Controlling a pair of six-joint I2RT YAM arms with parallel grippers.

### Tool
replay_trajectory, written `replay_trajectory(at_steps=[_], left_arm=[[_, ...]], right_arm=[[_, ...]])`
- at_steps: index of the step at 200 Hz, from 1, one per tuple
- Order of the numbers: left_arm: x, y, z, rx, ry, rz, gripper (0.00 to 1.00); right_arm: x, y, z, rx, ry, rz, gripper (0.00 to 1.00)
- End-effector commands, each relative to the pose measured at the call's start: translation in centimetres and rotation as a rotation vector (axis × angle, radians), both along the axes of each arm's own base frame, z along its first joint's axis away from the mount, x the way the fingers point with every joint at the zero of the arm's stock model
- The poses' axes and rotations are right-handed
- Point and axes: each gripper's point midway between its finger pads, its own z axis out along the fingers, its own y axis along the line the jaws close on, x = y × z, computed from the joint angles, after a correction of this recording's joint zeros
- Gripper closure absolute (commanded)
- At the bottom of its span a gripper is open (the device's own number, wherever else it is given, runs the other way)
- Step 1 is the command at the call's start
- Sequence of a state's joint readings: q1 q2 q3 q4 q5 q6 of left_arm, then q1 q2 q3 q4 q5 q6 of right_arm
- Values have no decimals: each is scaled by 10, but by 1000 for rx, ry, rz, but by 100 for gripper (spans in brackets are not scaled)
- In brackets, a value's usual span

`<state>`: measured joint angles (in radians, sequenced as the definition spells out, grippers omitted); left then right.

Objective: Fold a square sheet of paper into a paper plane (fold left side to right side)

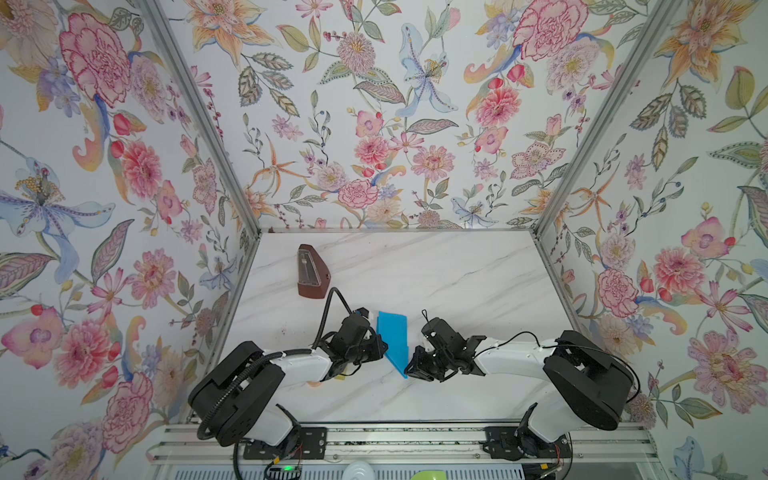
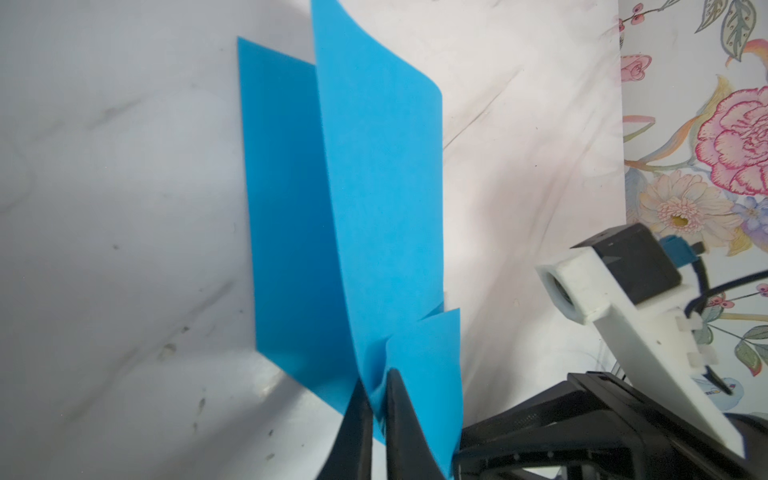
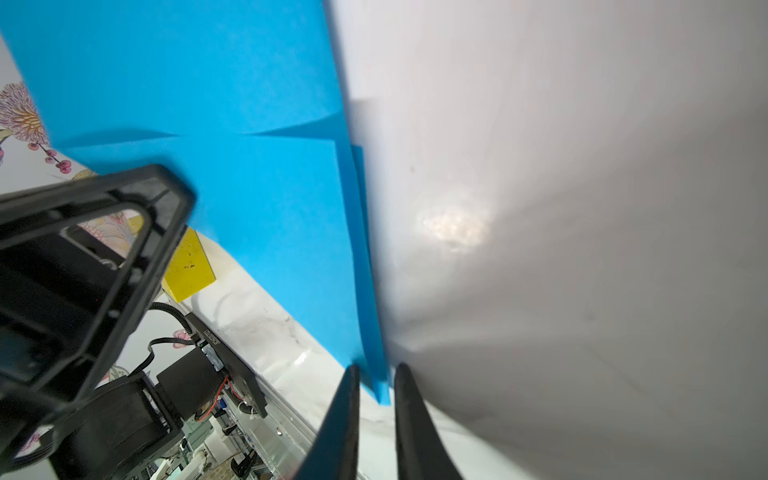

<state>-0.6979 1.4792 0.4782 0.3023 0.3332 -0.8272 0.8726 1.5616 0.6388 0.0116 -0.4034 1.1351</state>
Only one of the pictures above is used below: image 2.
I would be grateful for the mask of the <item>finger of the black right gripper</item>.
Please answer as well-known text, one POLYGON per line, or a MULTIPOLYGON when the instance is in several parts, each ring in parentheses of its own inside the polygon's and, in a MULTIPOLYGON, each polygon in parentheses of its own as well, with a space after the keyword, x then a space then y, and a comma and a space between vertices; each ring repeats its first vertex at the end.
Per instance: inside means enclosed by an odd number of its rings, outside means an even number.
POLYGON ((566 380, 465 428, 455 455, 458 479, 764 479, 767 422, 728 414, 739 456, 634 387, 608 373, 566 380))

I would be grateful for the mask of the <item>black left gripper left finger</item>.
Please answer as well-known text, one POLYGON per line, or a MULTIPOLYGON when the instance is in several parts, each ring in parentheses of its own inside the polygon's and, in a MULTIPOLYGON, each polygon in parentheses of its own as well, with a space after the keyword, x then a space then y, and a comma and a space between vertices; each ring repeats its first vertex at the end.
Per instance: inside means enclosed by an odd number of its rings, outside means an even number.
POLYGON ((317 480, 370 480, 373 411, 364 384, 358 380, 332 449, 317 480))

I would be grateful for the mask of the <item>blue square paper sheet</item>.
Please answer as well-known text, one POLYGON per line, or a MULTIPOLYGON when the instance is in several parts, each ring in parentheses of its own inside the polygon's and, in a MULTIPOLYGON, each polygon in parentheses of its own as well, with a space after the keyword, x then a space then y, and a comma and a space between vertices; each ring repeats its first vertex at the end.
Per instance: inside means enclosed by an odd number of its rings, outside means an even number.
POLYGON ((238 43, 256 345, 338 411, 361 380, 385 444, 398 370, 449 479, 463 394, 441 92, 340 3, 313 2, 311 20, 313 63, 238 43))

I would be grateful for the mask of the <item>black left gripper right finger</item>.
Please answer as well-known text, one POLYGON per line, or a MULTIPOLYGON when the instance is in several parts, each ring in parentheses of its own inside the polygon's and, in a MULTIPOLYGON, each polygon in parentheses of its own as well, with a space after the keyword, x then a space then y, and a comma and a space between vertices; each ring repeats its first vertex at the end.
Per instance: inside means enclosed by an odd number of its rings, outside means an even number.
POLYGON ((396 369, 387 374, 385 429, 389 480, 445 480, 396 369))

